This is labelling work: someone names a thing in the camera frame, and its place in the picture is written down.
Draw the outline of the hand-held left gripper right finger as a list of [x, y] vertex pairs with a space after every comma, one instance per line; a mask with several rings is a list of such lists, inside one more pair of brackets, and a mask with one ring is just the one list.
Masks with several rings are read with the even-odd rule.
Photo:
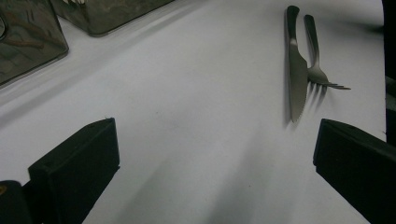
[[396, 147], [349, 124], [323, 119], [313, 164], [371, 224], [396, 224]]

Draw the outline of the steel fork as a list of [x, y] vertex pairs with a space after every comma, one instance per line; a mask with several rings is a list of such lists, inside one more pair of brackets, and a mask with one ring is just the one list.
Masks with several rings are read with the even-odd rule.
[[318, 34], [315, 19], [311, 15], [304, 16], [304, 24], [308, 33], [310, 47], [312, 49], [313, 62], [308, 68], [308, 80], [317, 85], [334, 88], [338, 90], [348, 90], [348, 87], [330, 82], [327, 75], [321, 70], [319, 65]]

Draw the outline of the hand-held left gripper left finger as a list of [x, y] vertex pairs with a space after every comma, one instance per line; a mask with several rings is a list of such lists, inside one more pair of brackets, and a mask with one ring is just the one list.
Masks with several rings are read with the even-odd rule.
[[34, 223], [82, 224], [119, 169], [116, 121], [86, 125], [28, 168]]

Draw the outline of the white table cover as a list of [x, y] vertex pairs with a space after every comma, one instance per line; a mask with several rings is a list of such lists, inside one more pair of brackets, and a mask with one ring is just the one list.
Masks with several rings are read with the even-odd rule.
[[[286, 8], [307, 95], [290, 118]], [[319, 65], [304, 16], [315, 19]], [[0, 90], [0, 180], [83, 126], [117, 123], [120, 169], [85, 224], [367, 224], [313, 164], [335, 119], [386, 135], [381, 0], [178, 0]]]

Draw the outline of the steel table knife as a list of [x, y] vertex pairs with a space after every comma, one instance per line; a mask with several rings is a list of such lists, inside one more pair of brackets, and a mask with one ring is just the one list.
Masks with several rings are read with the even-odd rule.
[[307, 95], [307, 62], [298, 49], [296, 32], [299, 11], [297, 6], [286, 8], [290, 118], [293, 122], [302, 115]]

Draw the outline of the grey transparent plastic basket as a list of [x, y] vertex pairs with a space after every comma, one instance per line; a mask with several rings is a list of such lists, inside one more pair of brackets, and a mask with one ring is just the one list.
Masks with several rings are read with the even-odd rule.
[[50, 0], [56, 14], [88, 35], [107, 35], [174, 0]]
[[43, 49], [0, 48], [0, 86], [4, 86], [47, 63], [64, 57], [68, 53], [65, 38], [52, 43], [29, 35], [24, 29], [8, 28], [5, 13], [28, 12], [36, 22], [43, 24], [53, 16], [57, 22], [50, 0], [0, 0], [0, 43], [4, 39], [14, 39], [44, 44]]

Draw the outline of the brown wooden chopstick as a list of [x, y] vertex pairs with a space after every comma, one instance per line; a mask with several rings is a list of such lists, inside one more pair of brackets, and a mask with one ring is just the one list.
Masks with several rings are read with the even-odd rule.
[[0, 43], [0, 48], [16, 48], [16, 49], [43, 49], [44, 44], [39, 42], [29, 42], [22, 40], [14, 40], [14, 39], [4, 39]]
[[59, 22], [57, 22], [53, 16], [50, 17], [49, 21], [45, 21], [43, 24], [36, 22], [33, 19], [33, 14], [29, 14], [28, 12], [6, 12], [5, 19], [8, 28], [19, 27], [24, 29], [29, 35], [38, 39], [57, 44], [64, 39]]

